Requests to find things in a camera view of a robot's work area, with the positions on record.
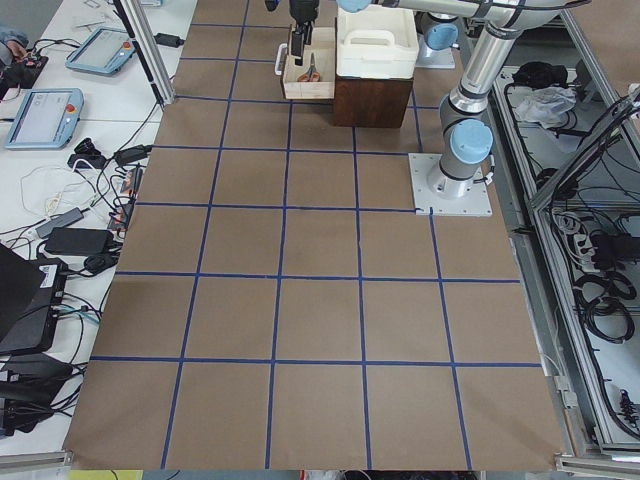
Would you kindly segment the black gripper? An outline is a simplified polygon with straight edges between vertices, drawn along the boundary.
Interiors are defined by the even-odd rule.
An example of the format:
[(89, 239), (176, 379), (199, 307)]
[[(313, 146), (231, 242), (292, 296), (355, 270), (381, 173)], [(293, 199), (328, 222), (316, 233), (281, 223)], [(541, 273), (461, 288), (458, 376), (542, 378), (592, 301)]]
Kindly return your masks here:
[(312, 42), (315, 20), (318, 17), (318, 0), (290, 0), (289, 13), (295, 20), (296, 30), (291, 33), (290, 55), (297, 66), (304, 64), (304, 46)]

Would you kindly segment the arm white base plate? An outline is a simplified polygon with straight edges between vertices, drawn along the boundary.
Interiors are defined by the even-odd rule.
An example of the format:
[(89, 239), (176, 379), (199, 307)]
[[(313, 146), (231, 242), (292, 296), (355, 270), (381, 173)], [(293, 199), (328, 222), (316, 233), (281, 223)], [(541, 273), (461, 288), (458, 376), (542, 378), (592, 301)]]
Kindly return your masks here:
[(445, 26), (434, 27), (419, 36), (417, 68), (454, 69), (452, 53), (458, 30)]
[(410, 153), (414, 210), (417, 215), (490, 217), (488, 187), (480, 168), (467, 180), (453, 180), (440, 169), (441, 154)]

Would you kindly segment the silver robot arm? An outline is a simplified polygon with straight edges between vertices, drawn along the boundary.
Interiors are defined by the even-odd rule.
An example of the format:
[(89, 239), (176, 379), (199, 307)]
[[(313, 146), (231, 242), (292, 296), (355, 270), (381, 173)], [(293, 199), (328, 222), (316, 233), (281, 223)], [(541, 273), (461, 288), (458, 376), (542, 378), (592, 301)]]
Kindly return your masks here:
[(481, 121), (488, 94), (516, 39), (522, 32), (544, 25), (582, 1), (381, 1), (388, 8), (408, 8), (485, 21), (459, 83), (447, 94), (439, 113), (444, 153), (427, 174), (431, 191), (445, 199), (459, 199), (471, 189), (474, 175), (489, 156), (492, 131)]

